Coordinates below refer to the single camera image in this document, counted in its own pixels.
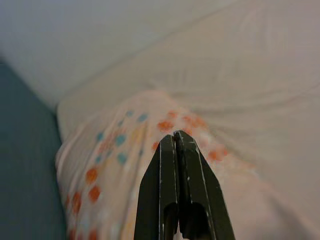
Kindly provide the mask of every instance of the blue fabric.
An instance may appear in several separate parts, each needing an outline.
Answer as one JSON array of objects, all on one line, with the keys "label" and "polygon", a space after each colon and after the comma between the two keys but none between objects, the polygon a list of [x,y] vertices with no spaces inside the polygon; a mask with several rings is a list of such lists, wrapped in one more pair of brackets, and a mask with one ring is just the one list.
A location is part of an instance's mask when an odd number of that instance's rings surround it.
[{"label": "blue fabric", "polygon": [[1,239],[62,240],[66,223],[54,158],[56,118],[0,63]]}]

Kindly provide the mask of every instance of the blue dot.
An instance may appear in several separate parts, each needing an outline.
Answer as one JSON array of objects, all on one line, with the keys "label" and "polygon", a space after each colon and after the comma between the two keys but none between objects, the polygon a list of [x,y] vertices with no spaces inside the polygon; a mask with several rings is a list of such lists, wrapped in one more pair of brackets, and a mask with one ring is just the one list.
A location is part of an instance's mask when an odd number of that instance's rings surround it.
[{"label": "blue dot", "polygon": [[112,154],[112,150],[109,150],[109,151],[106,153],[106,157],[107,157],[107,158],[110,157],[111,154]]},{"label": "blue dot", "polygon": [[148,114],[144,113],[144,114],[141,114],[141,115],[138,117],[137,121],[141,123],[141,122],[143,122],[144,120],[146,120],[147,118],[148,118]]},{"label": "blue dot", "polygon": [[126,140],[126,135],[121,134],[115,138],[115,145],[119,147],[125,142],[125,140]]},{"label": "blue dot", "polygon": [[101,141],[104,138],[104,133],[103,132],[99,132],[98,135],[96,136],[96,140],[97,141]]},{"label": "blue dot", "polygon": [[126,112],[127,117],[131,117],[133,114],[134,114],[134,112],[132,110],[129,110]]},{"label": "blue dot", "polygon": [[127,161],[127,156],[123,152],[121,152],[118,154],[117,160],[121,165],[124,165]]},{"label": "blue dot", "polygon": [[124,123],[124,120],[119,121],[118,122],[118,127],[121,127],[123,123]]},{"label": "blue dot", "polygon": [[101,161],[101,156],[99,155],[96,157],[95,162],[98,164],[98,163],[100,163],[100,161]]}]

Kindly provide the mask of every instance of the mattress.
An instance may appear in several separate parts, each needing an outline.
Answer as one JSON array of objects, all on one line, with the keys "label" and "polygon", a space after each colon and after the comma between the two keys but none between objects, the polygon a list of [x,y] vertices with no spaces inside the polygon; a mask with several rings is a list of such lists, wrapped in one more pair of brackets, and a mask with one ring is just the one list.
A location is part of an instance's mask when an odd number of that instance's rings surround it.
[{"label": "mattress", "polygon": [[240,0],[79,87],[62,139],[101,109],[166,91],[320,229],[320,2]]}]

